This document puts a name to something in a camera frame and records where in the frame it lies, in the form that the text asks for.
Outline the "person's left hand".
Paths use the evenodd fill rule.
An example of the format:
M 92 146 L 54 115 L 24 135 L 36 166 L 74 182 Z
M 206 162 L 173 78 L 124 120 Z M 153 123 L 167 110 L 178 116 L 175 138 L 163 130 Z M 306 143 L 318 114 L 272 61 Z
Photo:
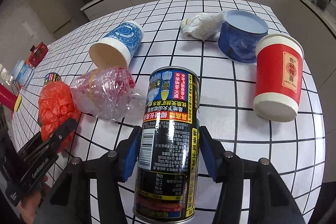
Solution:
M 44 176 L 42 179 L 42 188 L 35 189 L 19 202 L 18 208 L 24 223 L 32 224 L 34 222 L 34 219 L 37 215 L 37 209 L 42 199 L 44 199 L 47 193 L 50 191 L 50 187 L 46 184 L 47 181 L 48 177 Z

